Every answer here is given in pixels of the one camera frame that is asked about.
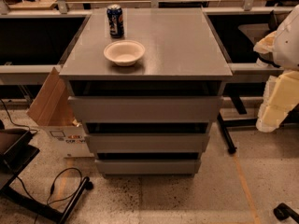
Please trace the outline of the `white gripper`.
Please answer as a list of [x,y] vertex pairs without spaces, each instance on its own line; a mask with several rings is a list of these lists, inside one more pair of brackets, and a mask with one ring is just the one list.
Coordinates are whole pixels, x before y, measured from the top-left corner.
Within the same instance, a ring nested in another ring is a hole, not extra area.
[[265,84],[256,128],[263,133],[273,132],[298,104],[299,72],[287,71],[278,77],[270,76]]

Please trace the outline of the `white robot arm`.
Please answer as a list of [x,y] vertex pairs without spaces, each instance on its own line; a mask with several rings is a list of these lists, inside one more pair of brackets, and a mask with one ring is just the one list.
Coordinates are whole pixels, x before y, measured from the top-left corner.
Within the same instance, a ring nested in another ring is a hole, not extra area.
[[256,128],[271,133],[299,105],[299,5],[253,50],[271,52],[274,64],[284,69],[278,77],[268,78],[258,112]]

